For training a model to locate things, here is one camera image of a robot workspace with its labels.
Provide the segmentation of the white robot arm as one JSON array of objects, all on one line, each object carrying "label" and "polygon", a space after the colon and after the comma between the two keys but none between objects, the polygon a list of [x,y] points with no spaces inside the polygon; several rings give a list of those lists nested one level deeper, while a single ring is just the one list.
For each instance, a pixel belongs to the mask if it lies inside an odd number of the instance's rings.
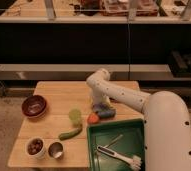
[{"label": "white robot arm", "polygon": [[170,91],[153,94],[109,81],[106,69],[86,79],[93,103],[113,98],[144,115],[146,171],[191,171],[191,121],[180,96]]}]

